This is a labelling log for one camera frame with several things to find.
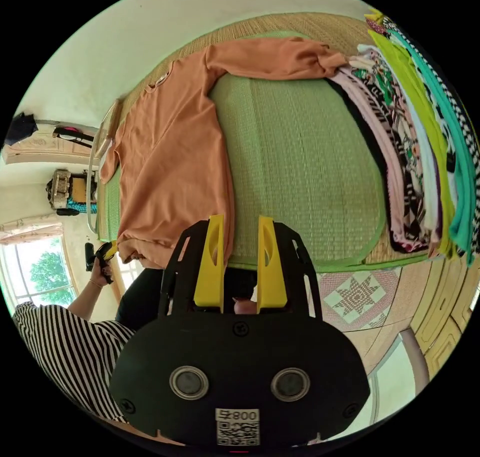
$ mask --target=patterned tile floor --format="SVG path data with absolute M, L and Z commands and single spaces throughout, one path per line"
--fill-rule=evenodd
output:
M 323 320 L 342 332 L 381 327 L 389 314 L 401 268 L 317 275 Z M 310 314 L 313 312 L 308 280 Z

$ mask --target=person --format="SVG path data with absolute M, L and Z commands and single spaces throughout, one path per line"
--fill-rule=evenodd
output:
M 92 323 L 107 285 L 105 275 L 111 276 L 112 269 L 101 269 L 95 259 L 86 287 L 68 308 L 27 302 L 16 307 L 12 319 L 36 362 L 72 402 L 97 419 L 153 439 L 129 425 L 110 394 L 109 381 L 128 340 L 158 316 L 163 270 L 144 269 L 121 298 L 115 320 Z M 256 280 L 254 271 L 225 271 L 224 296 L 234 300 L 236 314 L 256 313 L 251 301 Z M 179 444 L 161 435 L 154 440 Z

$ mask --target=screw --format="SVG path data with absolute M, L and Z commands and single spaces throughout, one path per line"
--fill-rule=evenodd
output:
M 235 322 L 233 324 L 233 333 L 237 337 L 245 337 L 249 333 L 249 326 L 245 322 Z
M 120 407 L 126 414 L 134 414 L 135 406 L 126 398 L 120 401 Z
M 359 408 L 359 405 L 357 403 L 351 403 L 344 411 L 343 411 L 343 416 L 346 419 L 350 419 L 353 417 Z

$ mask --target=window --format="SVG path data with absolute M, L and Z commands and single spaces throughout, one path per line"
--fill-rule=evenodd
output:
M 125 290 L 127 290 L 132 285 L 134 280 L 139 276 L 139 270 L 136 265 L 137 261 L 132 260 L 129 263 L 122 263 L 122 259 L 120 258 L 118 252 L 115 254 L 115 258 L 120 270 L 123 286 L 125 287 Z
M 60 237 L 2 246 L 1 266 L 15 306 L 68 307 L 76 298 Z

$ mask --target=striped shirt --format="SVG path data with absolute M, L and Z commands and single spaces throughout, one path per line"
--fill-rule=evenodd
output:
M 91 323 L 59 305 L 16 307 L 13 321 L 46 375 L 97 417 L 128 423 L 109 391 L 115 363 L 134 332 L 108 320 Z

